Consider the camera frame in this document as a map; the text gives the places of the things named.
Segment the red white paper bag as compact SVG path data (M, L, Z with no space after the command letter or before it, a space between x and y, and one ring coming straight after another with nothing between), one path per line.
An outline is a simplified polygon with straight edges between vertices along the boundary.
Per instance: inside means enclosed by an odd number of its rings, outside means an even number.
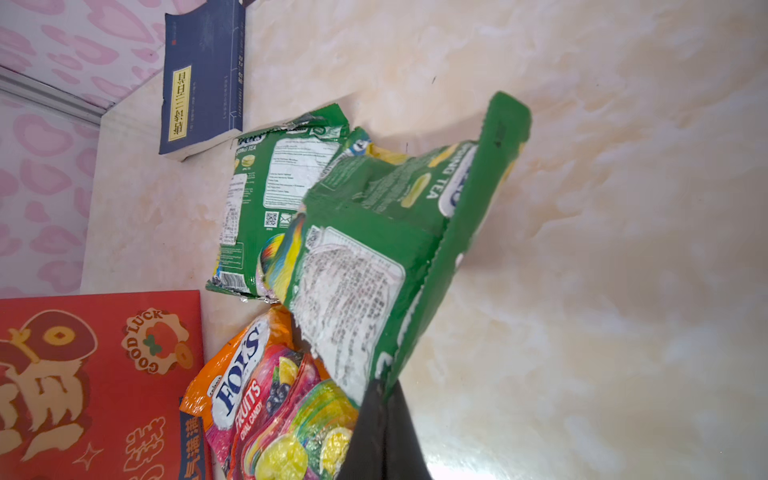
M2 477L211 478L204 362L195 290L3 300Z

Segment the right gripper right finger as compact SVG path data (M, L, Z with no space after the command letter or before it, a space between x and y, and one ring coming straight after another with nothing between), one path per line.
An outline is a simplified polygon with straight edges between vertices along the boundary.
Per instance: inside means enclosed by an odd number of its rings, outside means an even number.
M389 397L389 478L432 479L399 382Z

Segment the green snack packet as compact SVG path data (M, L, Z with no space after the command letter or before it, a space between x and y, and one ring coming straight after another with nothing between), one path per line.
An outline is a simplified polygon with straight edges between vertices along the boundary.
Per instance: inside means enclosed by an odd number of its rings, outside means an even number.
M419 156L356 128L263 250L265 289L352 402L374 381L393 388L532 124L524 103L498 92L477 139Z

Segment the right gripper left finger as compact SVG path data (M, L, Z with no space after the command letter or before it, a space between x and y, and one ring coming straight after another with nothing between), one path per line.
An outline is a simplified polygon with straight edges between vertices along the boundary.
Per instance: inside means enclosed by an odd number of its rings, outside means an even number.
M348 452L337 475L340 480L386 478L388 407L380 380L369 383Z

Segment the pink Fox's candy packet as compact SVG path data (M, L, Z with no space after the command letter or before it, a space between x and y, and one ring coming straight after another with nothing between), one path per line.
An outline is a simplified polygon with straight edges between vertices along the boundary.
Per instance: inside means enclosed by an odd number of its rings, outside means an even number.
M292 316L257 316L189 384L182 412L202 421L229 479L335 479L358 410L322 362L293 342Z

